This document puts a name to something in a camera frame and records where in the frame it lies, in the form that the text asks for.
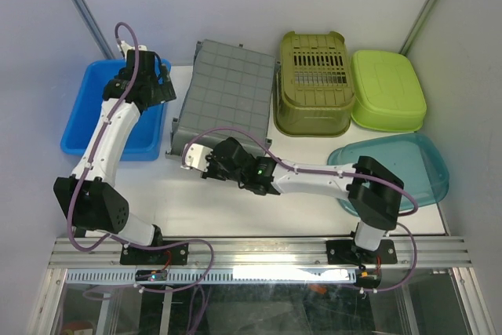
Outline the blue plastic tub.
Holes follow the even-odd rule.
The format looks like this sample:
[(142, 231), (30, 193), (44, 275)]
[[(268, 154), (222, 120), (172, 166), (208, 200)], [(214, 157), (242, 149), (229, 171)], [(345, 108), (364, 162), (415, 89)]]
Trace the blue plastic tub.
[[(98, 60), (86, 68), (60, 142), (64, 153), (83, 155), (100, 116), (104, 87), (125, 66), (124, 60)], [(125, 144), (122, 161), (149, 162), (159, 157), (167, 108), (167, 104), (159, 104), (140, 116)]]

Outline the grey plastic crate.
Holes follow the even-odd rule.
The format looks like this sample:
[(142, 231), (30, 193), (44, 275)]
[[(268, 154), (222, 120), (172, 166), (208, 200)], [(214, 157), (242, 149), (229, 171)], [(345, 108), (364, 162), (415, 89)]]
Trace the grey plastic crate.
[(207, 147), (234, 137), (254, 156), (264, 151), (243, 130), (270, 147), (271, 96), (278, 64), (274, 56), (205, 39), (196, 45), (191, 82), (180, 115), (172, 120), (169, 153), (180, 156), (185, 145), (209, 129), (198, 142)]

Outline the olive green slotted basket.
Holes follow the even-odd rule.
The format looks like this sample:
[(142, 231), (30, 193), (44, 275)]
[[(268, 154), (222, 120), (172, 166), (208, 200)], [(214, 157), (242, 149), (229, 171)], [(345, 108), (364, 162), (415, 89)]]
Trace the olive green slotted basket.
[(274, 120), (290, 137), (338, 137), (351, 122), (355, 89), (344, 37), (284, 35), (275, 79)]

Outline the lime green plastic basin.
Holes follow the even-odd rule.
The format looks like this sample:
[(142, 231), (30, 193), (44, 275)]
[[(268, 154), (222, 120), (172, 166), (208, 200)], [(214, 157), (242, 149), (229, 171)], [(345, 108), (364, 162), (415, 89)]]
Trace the lime green plastic basin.
[(351, 58), (355, 88), (352, 120), (366, 129), (389, 133), (419, 130), (427, 104), (413, 65), (406, 56), (359, 50)]

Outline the teal transparent tub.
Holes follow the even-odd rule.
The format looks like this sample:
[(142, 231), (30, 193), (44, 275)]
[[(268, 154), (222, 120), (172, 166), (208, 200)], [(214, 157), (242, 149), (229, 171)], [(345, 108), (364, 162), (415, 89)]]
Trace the teal transparent tub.
[(330, 165), (356, 162), (369, 156), (389, 169), (404, 183), (418, 206), (441, 202), (449, 190), (449, 171), (432, 141), (421, 133), (398, 134), (348, 144), (333, 151)]

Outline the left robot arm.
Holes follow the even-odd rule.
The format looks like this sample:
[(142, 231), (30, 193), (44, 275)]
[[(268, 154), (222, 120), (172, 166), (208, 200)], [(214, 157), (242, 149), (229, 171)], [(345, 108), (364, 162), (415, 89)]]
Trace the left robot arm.
[(136, 248), (148, 263), (162, 259), (162, 232), (131, 213), (115, 189), (118, 164), (140, 116), (152, 107), (176, 99), (169, 69), (145, 47), (125, 46), (125, 66), (104, 87), (100, 115), (89, 144), (68, 177), (58, 177), (53, 191), (67, 219), (67, 234), (75, 228), (98, 231)]

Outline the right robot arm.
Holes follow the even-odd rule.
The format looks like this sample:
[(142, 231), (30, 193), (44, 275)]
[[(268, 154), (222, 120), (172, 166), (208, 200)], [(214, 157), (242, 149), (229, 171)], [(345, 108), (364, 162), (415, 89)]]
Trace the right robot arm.
[(377, 160), (361, 156), (344, 166), (316, 166), (255, 157), (232, 137), (210, 148), (193, 144), (186, 163), (203, 178), (234, 181), (255, 195), (304, 193), (351, 203), (359, 222), (351, 255), (360, 262), (375, 257), (384, 235), (397, 226), (403, 182)]

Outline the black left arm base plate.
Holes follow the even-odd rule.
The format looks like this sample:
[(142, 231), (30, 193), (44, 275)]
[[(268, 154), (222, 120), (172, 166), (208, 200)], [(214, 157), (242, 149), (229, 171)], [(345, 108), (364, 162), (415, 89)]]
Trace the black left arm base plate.
[(120, 256), (120, 265), (151, 265), (151, 266), (184, 266), (187, 264), (189, 254), (188, 244), (169, 247), (178, 242), (158, 240), (153, 246), (142, 246), (141, 248), (129, 246), (123, 247)]

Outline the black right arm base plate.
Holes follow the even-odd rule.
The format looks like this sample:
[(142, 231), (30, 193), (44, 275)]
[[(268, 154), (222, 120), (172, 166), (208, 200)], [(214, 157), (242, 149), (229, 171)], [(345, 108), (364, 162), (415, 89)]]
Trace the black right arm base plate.
[(378, 260), (382, 264), (398, 263), (395, 244), (389, 239), (382, 240), (376, 251), (358, 248), (353, 239), (328, 240), (326, 241), (326, 255), (329, 265), (377, 264)]

